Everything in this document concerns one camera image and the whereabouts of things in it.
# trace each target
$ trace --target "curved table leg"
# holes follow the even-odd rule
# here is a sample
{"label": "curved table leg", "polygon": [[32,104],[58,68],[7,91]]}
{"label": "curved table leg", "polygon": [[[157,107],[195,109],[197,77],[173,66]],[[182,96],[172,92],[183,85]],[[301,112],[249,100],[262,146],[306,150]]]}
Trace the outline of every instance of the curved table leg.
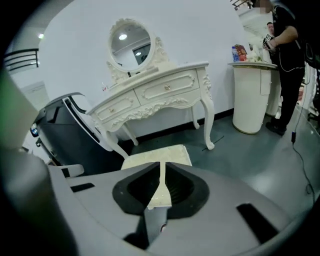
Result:
{"label": "curved table leg", "polygon": [[193,125],[195,129],[199,129],[200,125],[198,124],[198,120],[196,119],[196,110],[195,110],[195,105],[191,107],[191,113],[192,113],[192,120],[193,120]]}
{"label": "curved table leg", "polygon": [[133,134],[133,132],[131,131],[130,127],[128,126],[127,123],[124,123],[122,126],[124,132],[129,136],[129,138],[133,141],[133,144],[135,146],[139,145],[139,142],[136,139],[136,136]]}
{"label": "curved table leg", "polygon": [[211,139],[210,139],[210,132],[215,119],[214,102],[209,97],[204,97],[201,99],[201,103],[204,107],[204,114],[205,114],[204,140],[208,150],[212,150],[215,148],[215,145],[211,142]]}
{"label": "curved table leg", "polygon": [[110,131],[102,132],[102,136],[104,137],[110,148],[112,148],[115,152],[123,156],[124,159],[129,157],[129,155],[117,143],[114,142]]}

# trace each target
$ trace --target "person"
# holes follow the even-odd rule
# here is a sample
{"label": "person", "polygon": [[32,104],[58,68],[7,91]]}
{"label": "person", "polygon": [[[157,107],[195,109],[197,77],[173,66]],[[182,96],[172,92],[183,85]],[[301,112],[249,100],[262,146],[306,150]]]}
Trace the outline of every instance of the person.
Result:
{"label": "person", "polygon": [[268,50],[273,52],[272,62],[278,66],[283,97],[280,119],[272,118],[266,127],[283,136],[297,104],[305,75],[305,57],[299,44],[296,21],[288,10],[281,5],[272,4],[270,0],[257,2],[255,7],[260,7],[265,13],[272,12],[274,38],[267,43]]}
{"label": "person", "polygon": [[[274,24],[273,24],[272,22],[268,22],[268,23],[266,24],[266,27],[267,27],[267,29],[268,29],[268,31],[269,31],[269,35],[271,36],[271,38],[274,38],[274,37],[275,37]],[[270,40],[270,38],[266,38],[266,37],[265,37],[265,38],[263,39],[262,45],[264,45],[264,44],[266,43],[266,41],[269,41],[269,40]],[[276,61],[274,60],[275,52],[269,51],[269,56],[270,56],[271,63],[272,63],[272,64],[276,64]]]}
{"label": "person", "polygon": [[272,22],[268,22],[266,24],[266,27],[268,28],[269,34],[274,37],[275,36],[274,24]]}

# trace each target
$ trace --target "black shoe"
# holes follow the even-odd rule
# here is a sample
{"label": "black shoe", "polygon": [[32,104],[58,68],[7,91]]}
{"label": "black shoe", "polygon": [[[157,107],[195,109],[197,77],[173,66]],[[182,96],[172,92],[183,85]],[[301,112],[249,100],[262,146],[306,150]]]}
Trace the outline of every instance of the black shoe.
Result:
{"label": "black shoe", "polygon": [[276,134],[279,134],[280,136],[283,136],[287,130],[287,128],[279,127],[278,124],[274,124],[272,122],[267,122],[265,125],[271,132],[274,132]]}
{"label": "black shoe", "polygon": [[273,125],[278,125],[279,124],[279,119],[276,119],[275,117],[272,117],[270,120],[270,123]]}

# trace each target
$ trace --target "black shirt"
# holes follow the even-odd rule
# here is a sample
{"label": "black shirt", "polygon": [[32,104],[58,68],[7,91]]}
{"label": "black shirt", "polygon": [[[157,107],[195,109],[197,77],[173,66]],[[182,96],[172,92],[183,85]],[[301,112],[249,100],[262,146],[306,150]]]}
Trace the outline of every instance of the black shirt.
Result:
{"label": "black shirt", "polygon": [[[275,37],[281,35],[288,26],[296,28],[295,19],[283,7],[275,6],[272,17]],[[272,58],[279,69],[289,71],[294,68],[305,67],[304,52],[300,48],[300,45],[299,39],[294,42],[279,45],[277,53]]]}

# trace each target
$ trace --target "gray plastic surface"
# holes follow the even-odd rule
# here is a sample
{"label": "gray plastic surface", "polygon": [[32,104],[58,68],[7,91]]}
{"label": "gray plastic surface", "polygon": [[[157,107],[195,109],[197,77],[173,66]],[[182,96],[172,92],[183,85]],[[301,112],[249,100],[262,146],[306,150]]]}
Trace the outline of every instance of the gray plastic surface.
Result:
{"label": "gray plastic surface", "polygon": [[[107,230],[96,218],[94,218],[94,216],[91,215],[90,212],[86,210],[82,202],[80,202],[75,195],[82,194],[82,192],[90,192],[94,190],[95,187],[81,192],[73,193],[70,189],[70,185],[68,184],[73,183],[73,186],[83,184],[83,182],[85,181],[83,179],[84,177],[70,178],[66,180],[63,176],[62,171],[56,171],[53,168],[51,168],[49,172],[55,196],[59,203],[61,212],[63,213],[66,222],[69,224],[70,229],[74,234],[74,238],[78,246],[79,255],[149,255],[149,253],[147,253],[146,251],[134,247],[131,244],[116,237],[114,234],[112,234],[112,232],[110,232],[110,230]],[[125,175],[124,171],[117,171],[112,173],[123,173]],[[94,197],[91,197],[91,200],[98,202]],[[111,204],[108,207],[108,210],[112,210],[113,205]]]}
{"label": "gray plastic surface", "polygon": [[[204,179],[210,196],[204,207],[194,216],[169,220],[165,231],[150,245],[149,252],[159,255],[236,255],[260,243],[236,207],[251,203],[279,231],[290,219],[269,199],[242,181],[216,173],[175,164]],[[139,218],[125,214],[114,202],[112,188],[117,181],[133,174],[137,169],[68,179],[70,186],[93,183],[95,187],[75,194],[81,204],[102,226],[119,238],[133,232]]]}

